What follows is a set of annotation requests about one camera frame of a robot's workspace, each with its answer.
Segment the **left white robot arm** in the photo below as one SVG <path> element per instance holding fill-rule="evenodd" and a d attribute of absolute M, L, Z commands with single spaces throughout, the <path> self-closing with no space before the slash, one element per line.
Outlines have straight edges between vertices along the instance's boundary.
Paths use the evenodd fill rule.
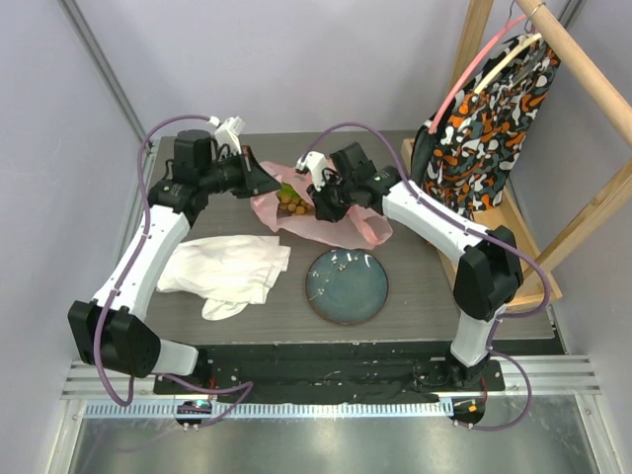
<path fill-rule="evenodd" d="M 210 380 L 199 349 L 159 338 L 144 322 L 154 288 L 176 247 L 212 195 L 253 198 L 279 182 L 227 125 L 210 133 L 184 130 L 174 141 L 171 174 L 148 192 L 149 221 L 136 231 L 113 274 L 88 302 L 76 301 L 68 321 L 80 358 L 136 378 L 176 375 L 188 393 Z"/>

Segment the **pink plastic bag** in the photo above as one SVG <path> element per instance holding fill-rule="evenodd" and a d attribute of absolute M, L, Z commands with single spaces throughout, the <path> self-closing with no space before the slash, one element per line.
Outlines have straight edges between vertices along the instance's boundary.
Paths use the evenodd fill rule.
<path fill-rule="evenodd" d="M 253 197 L 251 207 L 273 232 L 285 230 L 298 237 L 345 249 L 371 250 L 384 244 L 393 229 L 386 217 L 372 209 L 351 206 L 333 217 L 310 195 L 312 179 L 291 167 L 265 161 L 261 167 L 280 188 Z"/>

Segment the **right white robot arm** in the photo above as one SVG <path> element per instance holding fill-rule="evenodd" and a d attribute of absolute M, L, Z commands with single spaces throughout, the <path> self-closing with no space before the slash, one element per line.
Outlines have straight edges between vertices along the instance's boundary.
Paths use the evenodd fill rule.
<path fill-rule="evenodd" d="M 447 382 L 466 390 L 490 358 L 494 322 L 523 282 L 514 234 L 470 222 L 425 196 L 393 166 L 377 169 L 358 143 L 330 156 L 311 151 L 295 166 L 311 178 L 307 192 L 317 219 L 338 222 L 359 206 L 395 221 L 431 243 L 456 265 L 452 294 L 460 310 L 444 366 Z"/>

